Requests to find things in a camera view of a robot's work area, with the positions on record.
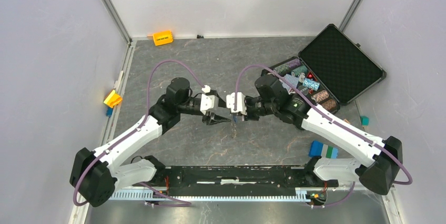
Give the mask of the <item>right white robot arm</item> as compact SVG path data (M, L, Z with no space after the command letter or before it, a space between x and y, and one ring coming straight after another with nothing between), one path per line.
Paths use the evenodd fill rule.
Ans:
M327 180L359 182L368 190L387 195L397 183L402 170L403 148L400 139L390 136L383 139L370 135L334 116L313 100L289 94L283 82L272 74L255 81L257 97L237 94L237 106L245 120L258 120L274 115L299 130L315 133L348 152L351 158L330 160L313 158L304 171L304 180L317 186Z

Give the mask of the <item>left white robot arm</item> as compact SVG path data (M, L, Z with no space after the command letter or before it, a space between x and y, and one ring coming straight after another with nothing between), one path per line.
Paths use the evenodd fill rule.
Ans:
M75 189L74 204L83 205L77 200L81 195L84 204L98 207L123 187L139 182L161 185L165 171L152 161L143 158L130 165L123 165L123 162L173 128L182 114L200 116L206 125L229 122L228 118L213 112L215 108L225 107L226 102L209 86L193 96L187 79L174 78L148 113L124 133L94 150L82 148L76 153L69 178Z

